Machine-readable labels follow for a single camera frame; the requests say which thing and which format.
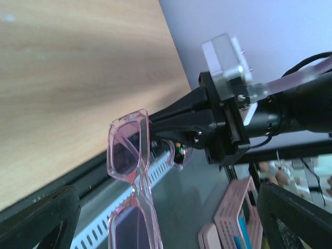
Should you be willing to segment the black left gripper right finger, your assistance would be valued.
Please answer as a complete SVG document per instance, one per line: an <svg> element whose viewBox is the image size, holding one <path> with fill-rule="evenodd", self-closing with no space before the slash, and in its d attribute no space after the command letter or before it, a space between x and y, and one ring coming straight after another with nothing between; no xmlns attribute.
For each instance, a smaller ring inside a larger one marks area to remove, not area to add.
<svg viewBox="0 0 332 249"><path fill-rule="evenodd" d="M261 184L257 210L270 248L291 248L280 223L311 248L331 248L331 213L280 186Z"/></svg>

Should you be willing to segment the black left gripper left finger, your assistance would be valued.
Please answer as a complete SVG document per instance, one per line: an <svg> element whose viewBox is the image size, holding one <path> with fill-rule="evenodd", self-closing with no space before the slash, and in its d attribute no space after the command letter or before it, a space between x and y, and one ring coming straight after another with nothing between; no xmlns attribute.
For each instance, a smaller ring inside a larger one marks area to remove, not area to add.
<svg viewBox="0 0 332 249"><path fill-rule="evenodd" d="M74 186L63 186L1 222L1 248L70 248L80 215Z"/></svg>

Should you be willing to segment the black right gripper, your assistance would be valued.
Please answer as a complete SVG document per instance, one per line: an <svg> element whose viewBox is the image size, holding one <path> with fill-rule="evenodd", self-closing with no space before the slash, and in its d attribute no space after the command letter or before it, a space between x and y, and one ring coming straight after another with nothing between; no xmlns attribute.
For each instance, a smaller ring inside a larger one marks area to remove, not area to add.
<svg viewBox="0 0 332 249"><path fill-rule="evenodd" d="M258 101L244 125L235 98L219 99L209 72L199 75L199 86L175 103L149 116L152 140L167 140L204 149L209 164L235 164L249 149L268 144L280 127L280 105L275 97ZM210 125L216 122L216 128Z"/></svg>

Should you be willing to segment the pink transparent sunglasses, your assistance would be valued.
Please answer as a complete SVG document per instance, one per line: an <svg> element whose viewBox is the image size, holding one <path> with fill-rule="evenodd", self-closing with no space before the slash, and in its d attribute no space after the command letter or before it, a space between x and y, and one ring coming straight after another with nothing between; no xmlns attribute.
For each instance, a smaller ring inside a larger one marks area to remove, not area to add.
<svg viewBox="0 0 332 249"><path fill-rule="evenodd" d="M120 222L122 204L109 221L108 248L163 248L148 176L150 134L148 112L139 109L110 124L106 153L107 172L132 186L126 204L136 207Z"/></svg>

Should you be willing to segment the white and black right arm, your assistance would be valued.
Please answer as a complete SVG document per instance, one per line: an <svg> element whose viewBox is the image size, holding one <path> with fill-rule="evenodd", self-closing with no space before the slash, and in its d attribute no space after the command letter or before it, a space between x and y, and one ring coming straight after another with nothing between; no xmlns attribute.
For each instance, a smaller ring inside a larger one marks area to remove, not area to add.
<svg viewBox="0 0 332 249"><path fill-rule="evenodd" d="M258 102L248 125L240 111L248 101L222 101L209 72L199 75L199 86L167 108L149 116L150 147L170 148L170 159L184 161L185 147L204 150L209 164L227 166L253 162L250 139L290 132L331 133L331 69L312 81L272 94Z"/></svg>

